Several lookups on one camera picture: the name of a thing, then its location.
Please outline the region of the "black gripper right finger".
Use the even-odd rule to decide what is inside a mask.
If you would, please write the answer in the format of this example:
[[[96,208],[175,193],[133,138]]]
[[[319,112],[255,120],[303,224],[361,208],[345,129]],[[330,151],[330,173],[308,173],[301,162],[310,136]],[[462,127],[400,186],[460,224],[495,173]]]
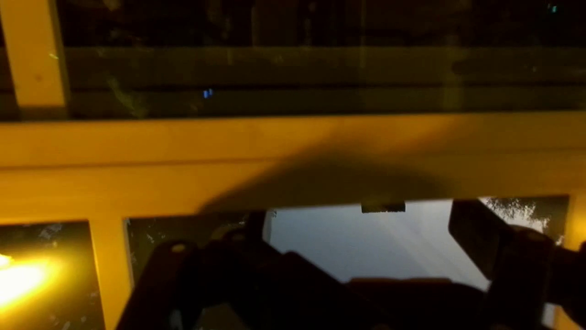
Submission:
[[[493,285],[508,277],[515,230],[480,200],[457,200],[449,233],[480,274]]]

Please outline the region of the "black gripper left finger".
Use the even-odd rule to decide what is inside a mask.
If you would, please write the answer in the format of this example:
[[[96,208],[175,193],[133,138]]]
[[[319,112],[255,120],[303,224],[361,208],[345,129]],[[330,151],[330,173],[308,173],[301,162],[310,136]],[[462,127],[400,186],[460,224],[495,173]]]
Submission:
[[[255,211],[248,217],[246,222],[246,237],[250,241],[263,241],[264,239],[264,224],[266,224],[268,213],[266,211]]]

